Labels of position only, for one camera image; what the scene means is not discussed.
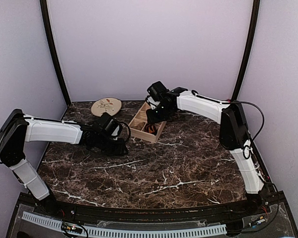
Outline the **wooden compartment tray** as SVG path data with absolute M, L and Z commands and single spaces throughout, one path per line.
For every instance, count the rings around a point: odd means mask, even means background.
M 151 143 L 156 143 L 162 134 L 166 122 L 163 121 L 156 124 L 148 124 L 146 115 L 148 109 L 150 109 L 150 106 L 145 102 L 129 122 L 129 128 L 131 130 L 131 136 Z

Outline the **tan beige sock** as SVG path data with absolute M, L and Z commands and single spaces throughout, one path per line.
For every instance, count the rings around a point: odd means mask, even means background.
M 146 124 L 145 122 L 138 123 L 134 126 L 134 129 L 141 131 L 142 128 L 145 126 L 145 124 Z

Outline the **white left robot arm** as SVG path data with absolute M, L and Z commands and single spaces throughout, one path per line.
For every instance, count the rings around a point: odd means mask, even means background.
M 33 141 L 62 142 L 100 149 L 107 156 L 128 153 L 127 139 L 120 137 L 124 122 L 108 113 L 89 123 L 42 119 L 26 115 L 21 109 L 11 112 L 0 129 L 0 164 L 6 165 L 39 201 L 49 216 L 60 212 L 60 205 L 52 198 L 43 179 L 32 167 L 24 153 L 24 144 Z

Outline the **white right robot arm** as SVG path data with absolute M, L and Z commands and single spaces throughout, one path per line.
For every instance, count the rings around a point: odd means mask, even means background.
M 147 93 L 146 102 L 150 109 L 146 111 L 146 115 L 149 124 L 166 121 L 177 110 L 195 113 L 218 123 L 220 144 L 233 155 L 246 193 L 259 194 L 264 187 L 264 179 L 259 171 L 243 102 L 216 100 L 183 87 L 169 90 L 161 81 L 152 84 Z

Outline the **argyle patterned sock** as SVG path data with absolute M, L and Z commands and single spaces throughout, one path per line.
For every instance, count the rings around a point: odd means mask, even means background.
M 144 132 L 157 135 L 158 129 L 154 124 L 146 124 L 144 127 Z

